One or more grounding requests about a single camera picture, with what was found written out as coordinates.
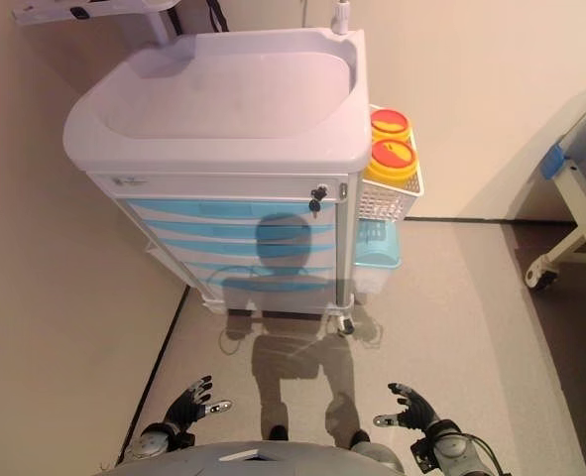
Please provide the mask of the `robot left hand black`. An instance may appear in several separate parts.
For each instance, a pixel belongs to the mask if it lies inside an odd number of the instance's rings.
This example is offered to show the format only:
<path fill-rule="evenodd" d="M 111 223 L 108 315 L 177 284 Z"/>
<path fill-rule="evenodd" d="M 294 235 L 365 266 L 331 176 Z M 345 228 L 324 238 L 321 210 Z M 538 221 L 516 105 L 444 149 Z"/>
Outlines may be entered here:
<path fill-rule="evenodd" d="M 211 400 L 212 388 L 213 381 L 210 375 L 193 382 L 171 403 L 165 413 L 164 422 L 183 432 L 204 417 L 230 411 L 233 407 L 231 401 Z"/>

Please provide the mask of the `robot right hand black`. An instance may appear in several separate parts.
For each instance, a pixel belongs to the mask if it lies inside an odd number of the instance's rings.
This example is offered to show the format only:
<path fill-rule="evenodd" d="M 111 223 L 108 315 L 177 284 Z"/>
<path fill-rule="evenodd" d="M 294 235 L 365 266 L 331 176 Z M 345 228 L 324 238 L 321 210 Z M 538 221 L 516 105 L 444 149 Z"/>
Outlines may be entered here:
<path fill-rule="evenodd" d="M 404 409 L 395 414 L 374 416 L 374 426 L 400 426 L 407 429 L 418 429 L 428 437 L 440 434 L 443 430 L 441 419 L 425 397 L 412 387 L 402 383 L 389 383 L 388 389 L 397 397 L 398 404 Z"/>

